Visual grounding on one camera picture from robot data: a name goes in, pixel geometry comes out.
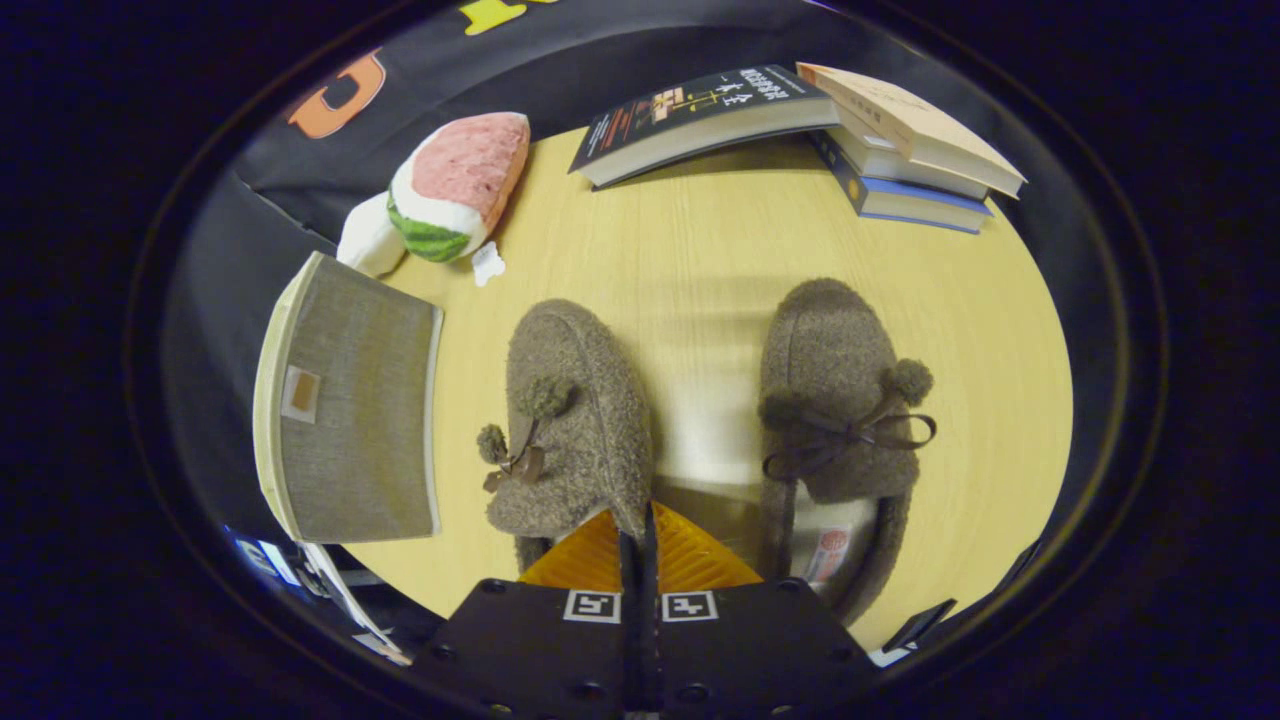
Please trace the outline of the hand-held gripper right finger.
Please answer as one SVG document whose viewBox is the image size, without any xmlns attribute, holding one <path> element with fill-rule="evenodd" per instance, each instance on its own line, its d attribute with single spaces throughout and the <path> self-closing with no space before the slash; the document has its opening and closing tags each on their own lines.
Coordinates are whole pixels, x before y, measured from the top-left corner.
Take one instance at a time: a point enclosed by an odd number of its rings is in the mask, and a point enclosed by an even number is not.
<svg viewBox="0 0 1280 720">
<path fill-rule="evenodd" d="M 643 657 L 663 719 L 823 719 L 878 667 L 805 580 L 760 579 L 663 503 L 648 516 L 655 597 Z"/>
</svg>

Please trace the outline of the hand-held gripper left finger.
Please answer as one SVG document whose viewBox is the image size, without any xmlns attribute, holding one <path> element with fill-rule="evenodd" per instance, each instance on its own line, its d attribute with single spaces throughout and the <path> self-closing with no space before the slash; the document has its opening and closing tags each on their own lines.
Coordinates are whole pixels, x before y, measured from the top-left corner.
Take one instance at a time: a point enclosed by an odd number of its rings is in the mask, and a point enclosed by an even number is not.
<svg viewBox="0 0 1280 720">
<path fill-rule="evenodd" d="M 632 688 L 630 541 L 600 512 L 517 580 L 485 578 L 412 665 L 466 719 L 621 719 Z"/>
</svg>

